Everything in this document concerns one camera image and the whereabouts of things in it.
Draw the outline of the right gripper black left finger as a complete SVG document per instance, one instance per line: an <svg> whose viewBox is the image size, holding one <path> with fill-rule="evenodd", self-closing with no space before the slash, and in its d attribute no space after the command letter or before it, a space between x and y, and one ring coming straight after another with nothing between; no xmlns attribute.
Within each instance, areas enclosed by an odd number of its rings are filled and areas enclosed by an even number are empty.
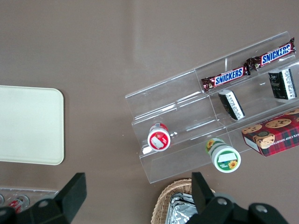
<svg viewBox="0 0 299 224"><path fill-rule="evenodd" d="M70 224L86 196L86 175L76 173L54 198L42 199L28 209L25 223Z"/></svg>

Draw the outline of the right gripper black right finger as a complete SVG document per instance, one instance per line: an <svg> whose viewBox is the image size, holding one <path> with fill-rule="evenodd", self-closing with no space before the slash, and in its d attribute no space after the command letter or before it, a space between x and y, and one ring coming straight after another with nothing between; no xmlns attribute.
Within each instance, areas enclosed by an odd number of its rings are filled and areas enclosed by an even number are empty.
<svg viewBox="0 0 299 224"><path fill-rule="evenodd" d="M232 216L234 203L223 193L214 193L200 172L192 173L192 197L201 216Z"/></svg>

